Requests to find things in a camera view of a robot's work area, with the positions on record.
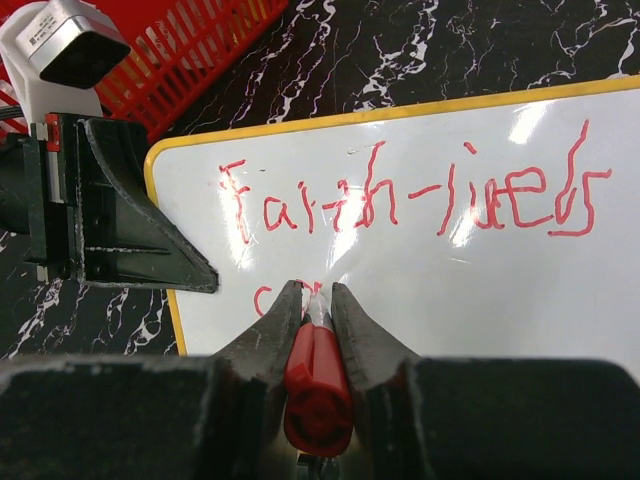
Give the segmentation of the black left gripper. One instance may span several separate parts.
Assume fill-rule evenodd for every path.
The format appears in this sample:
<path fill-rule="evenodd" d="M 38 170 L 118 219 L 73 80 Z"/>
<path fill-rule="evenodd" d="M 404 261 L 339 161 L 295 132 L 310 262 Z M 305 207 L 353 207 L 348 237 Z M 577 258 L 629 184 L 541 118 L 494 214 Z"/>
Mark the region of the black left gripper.
<path fill-rule="evenodd" d="M 27 261 L 38 279 L 215 292 L 217 271 L 147 195 L 146 129 L 81 119 L 47 114 L 23 145 Z"/>

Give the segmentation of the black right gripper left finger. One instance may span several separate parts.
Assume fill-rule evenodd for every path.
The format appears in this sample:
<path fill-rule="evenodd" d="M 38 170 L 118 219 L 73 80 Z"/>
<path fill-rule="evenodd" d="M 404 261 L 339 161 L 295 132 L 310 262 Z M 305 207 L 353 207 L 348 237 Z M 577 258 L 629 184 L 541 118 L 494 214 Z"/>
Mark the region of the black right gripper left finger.
<path fill-rule="evenodd" d="M 302 314 L 288 281 L 211 356 L 23 356 L 1 364 L 5 479 L 293 479 L 284 369 Z"/>

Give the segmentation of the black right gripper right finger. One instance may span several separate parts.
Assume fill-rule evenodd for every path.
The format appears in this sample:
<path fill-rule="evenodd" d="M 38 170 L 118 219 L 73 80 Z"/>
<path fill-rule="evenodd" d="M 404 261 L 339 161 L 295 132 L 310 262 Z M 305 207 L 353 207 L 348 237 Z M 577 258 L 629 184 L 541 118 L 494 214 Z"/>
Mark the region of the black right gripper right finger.
<path fill-rule="evenodd" d="M 635 479 L 639 385 L 595 359 L 422 357 L 341 283 L 331 314 L 354 402 L 345 479 Z"/>

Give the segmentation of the red capped white marker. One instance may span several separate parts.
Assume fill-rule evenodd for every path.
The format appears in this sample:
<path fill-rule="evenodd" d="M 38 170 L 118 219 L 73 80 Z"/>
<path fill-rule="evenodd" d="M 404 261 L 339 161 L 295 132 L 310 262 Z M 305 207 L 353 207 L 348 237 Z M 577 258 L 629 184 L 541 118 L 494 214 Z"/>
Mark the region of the red capped white marker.
<path fill-rule="evenodd" d="M 309 297 L 285 368 L 288 399 L 283 427 L 289 442 L 315 456 L 341 455 L 351 441 L 354 413 L 329 304 Z"/>

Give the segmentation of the yellow framed whiteboard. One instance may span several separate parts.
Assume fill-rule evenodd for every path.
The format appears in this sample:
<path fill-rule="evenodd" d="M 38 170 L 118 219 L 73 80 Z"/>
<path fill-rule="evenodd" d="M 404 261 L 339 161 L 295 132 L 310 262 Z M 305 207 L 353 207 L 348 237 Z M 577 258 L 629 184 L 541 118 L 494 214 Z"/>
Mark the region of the yellow framed whiteboard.
<path fill-rule="evenodd" d="M 291 280 L 301 321 L 314 293 L 331 314 L 341 283 L 419 356 L 603 360 L 639 385 L 635 76 L 165 140 L 145 179 L 219 274 L 170 293 L 183 354 Z"/>

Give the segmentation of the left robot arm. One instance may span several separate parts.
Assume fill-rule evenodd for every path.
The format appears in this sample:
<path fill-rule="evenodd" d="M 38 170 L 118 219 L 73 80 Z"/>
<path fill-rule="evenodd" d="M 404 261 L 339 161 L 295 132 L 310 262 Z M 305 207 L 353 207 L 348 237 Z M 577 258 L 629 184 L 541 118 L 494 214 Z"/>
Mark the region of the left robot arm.
<path fill-rule="evenodd" d="M 41 281 L 213 293 L 208 260 L 154 205 L 136 122 L 50 113 L 1 142 L 1 227 L 28 237 Z"/>

